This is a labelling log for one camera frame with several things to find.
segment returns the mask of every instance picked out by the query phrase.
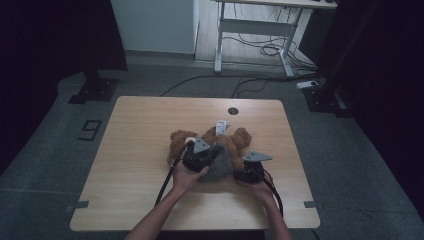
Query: metal frame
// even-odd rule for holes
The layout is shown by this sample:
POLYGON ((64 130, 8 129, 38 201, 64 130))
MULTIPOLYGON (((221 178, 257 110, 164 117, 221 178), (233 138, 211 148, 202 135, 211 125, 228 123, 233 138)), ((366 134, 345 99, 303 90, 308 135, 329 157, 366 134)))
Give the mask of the metal frame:
POLYGON ((221 2, 221 15, 219 17, 218 27, 218 45, 216 46, 215 54, 215 73, 221 73, 222 65, 222 34, 224 32, 230 33, 247 33, 256 35, 269 35, 287 37, 283 50, 280 51, 280 59, 283 63, 284 70, 288 77, 294 77, 288 52, 290 45, 293 41, 294 34, 296 32, 300 15, 302 14, 303 8, 298 8, 295 20, 292 23, 276 23, 276 22, 264 22, 264 21, 251 21, 251 20, 239 20, 239 19, 225 19, 224 10, 225 2, 221 2))

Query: white wall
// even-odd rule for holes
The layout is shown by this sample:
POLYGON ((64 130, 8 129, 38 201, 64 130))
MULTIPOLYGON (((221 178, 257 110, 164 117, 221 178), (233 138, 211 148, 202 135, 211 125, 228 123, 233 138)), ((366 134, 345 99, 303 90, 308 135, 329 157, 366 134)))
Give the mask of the white wall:
POLYGON ((125 50, 193 54, 199 0, 111 0, 125 50))

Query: wooden table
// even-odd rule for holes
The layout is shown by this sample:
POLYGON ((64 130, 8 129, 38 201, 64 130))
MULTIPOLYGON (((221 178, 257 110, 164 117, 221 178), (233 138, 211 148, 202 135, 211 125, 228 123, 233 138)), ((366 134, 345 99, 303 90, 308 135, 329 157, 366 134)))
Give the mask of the wooden table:
POLYGON ((284 70, 288 77, 294 77, 293 70, 290 65, 288 52, 290 45, 293 41, 294 34, 299 23, 302 10, 304 8, 313 9, 335 9, 337 4, 333 1, 327 3, 324 0, 213 0, 221 3, 221 14, 219 18, 218 27, 218 45, 216 46, 215 53, 215 66, 216 73, 221 72, 222 65, 222 35, 224 32, 229 33, 245 33, 267 36, 286 37, 286 41, 279 56, 283 63, 284 70), (296 18, 291 23, 282 22, 269 22, 269 21, 252 21, 244 19, 228 19, 224 16, 225 3, 242 3, 242 4, 256 4, 256 5, 272 5, 281 7, 296 7, 298 8, 296 18))
MULTIPOLYGON (((169 135, 178 129, 202 134, 217 120, 245 127, 251 150, 271 155, 263 162, 274 178, 289 228, 316 228, 320 220, 283 105, 277 100, 120 97, 75 210, 75 231, 130 230, 154 206, 168 173, 169 135), (230 115, 228 109, 239 110, 230 115)), ((266 229, 261 205, 232 176, 197 184, 175 206, 164 230, 266 229)))

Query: person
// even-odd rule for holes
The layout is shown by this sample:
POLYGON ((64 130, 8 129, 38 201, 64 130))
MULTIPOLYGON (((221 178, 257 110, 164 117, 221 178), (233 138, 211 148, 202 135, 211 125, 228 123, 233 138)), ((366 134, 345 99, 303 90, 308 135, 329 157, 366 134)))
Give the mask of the person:
MULTIPOLYGON (((187 169, 182 162, 179 162, 172 175, 173 186, 166 196, 128 233, 125 240, 154 240, 159 235, 163 225, 175 204, 184 194, 196 184, 197 180, 204 176, 209 167, 203 168, 200 173, 187 169)), ((271 176, 266 173, 265 178, 271 182, 271 176)), ((273 240, 292 240, 292 236, 284 222, 278 206, 274 200, 273 193, 269 187, 263 183, 247 184, 242 183, 252 189, 254 195, 262 203, 267 214, 268 224, 273 240)))

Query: stuffed animal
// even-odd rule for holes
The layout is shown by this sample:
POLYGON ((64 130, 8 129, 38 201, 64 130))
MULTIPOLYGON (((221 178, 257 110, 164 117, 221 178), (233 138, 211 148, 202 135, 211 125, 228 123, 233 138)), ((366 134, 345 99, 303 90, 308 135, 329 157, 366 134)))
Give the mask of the stuffed animal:
MULTIPOLYGON (((216 135, 216 127, 210 128, 201 138, 209 145, 216 147, 218 156, 209 167, 208 174, 201 177, 199 182, 210 182, 218 180, 235 170, 243 169, 241 150, 247 148, 252 137, 245 128, 238 128, 233 135, 216 135)), ((171 165, 178 154, 185 147, 187 139, 195 138, 197 133, 191 131, 177 130, 170 136, 171 144, 168 155, 168 164, 171 165)))

